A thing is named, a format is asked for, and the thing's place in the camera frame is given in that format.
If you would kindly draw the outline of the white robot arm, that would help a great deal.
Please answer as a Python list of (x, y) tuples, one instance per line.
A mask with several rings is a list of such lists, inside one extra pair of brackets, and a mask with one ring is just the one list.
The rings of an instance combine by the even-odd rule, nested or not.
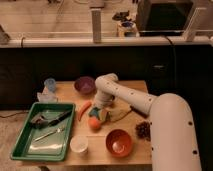
[(114, 96), (150, 118), (153, 171), (202, 171), (193, 115), (184, 98), (122, 86), (114, 73), (99, 76), (95, 85), (96, 107), (108, 106)]

